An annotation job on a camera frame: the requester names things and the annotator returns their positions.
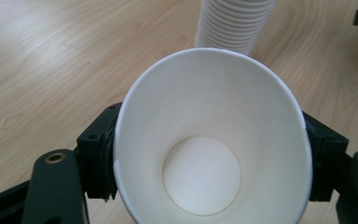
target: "white paper cup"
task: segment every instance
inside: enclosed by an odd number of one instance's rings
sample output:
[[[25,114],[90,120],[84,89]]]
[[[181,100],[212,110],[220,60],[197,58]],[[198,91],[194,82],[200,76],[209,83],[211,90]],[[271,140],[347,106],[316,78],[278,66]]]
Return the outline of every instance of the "white paper cup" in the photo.
[[[275,0],[204,0],[194,47],[206,46],[249,54],[274,5]],[[216,42],[225,44],[207,45]]]
[[[137,223],[296,223],[310,193],[310,145],[295,97],[266,66],[188,49],[131,87],[114,172]]]

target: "wooden table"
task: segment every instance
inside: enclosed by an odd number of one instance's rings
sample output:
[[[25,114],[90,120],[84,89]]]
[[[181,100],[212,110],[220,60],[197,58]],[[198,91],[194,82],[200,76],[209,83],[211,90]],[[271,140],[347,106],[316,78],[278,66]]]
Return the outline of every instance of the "wooden table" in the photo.
[[[251,57],[270,67],[302,109],[358,150],[358,1],[279,0]],[[34,161],[76,138],[135,79],[189,49],[200,0],[0,0],[0,192],[30,178]],[[309,203],[300,223],[337,223]],[[91,223],[133,223],[119,196],[89,200]]]

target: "wood grain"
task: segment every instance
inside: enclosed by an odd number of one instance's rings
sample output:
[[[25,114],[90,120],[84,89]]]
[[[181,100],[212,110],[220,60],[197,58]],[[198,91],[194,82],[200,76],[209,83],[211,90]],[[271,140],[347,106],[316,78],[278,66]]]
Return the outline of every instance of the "wood grain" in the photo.
[[[30,178],[34,161],[76,138],[135,79],[189,49],[201,1],[0,0],[0,191]],[[303,110],[358,151],[358,1],[279,0],[251,56]],[[309,203],[300,223],[337,223]],[[91,223],[133,223],[119,196],[89,200]]]

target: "stack of paper cups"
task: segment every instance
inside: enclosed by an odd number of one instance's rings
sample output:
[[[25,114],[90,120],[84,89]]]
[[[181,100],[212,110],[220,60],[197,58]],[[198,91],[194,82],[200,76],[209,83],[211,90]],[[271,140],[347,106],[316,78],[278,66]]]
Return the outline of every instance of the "stack of paper cups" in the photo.
[[[276,0],[203,0],[195,48],[248,55]]]

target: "cup bottom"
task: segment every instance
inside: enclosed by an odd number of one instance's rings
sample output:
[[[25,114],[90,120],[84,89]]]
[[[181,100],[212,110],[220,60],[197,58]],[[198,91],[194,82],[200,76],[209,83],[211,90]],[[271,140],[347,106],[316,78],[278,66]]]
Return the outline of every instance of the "cup bottom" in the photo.
[[[193,215],[209,216],[235,200],[241,187],[241,168],[225,144],[195,136],[171,150],[164,162],[163,180],[176,205]]]

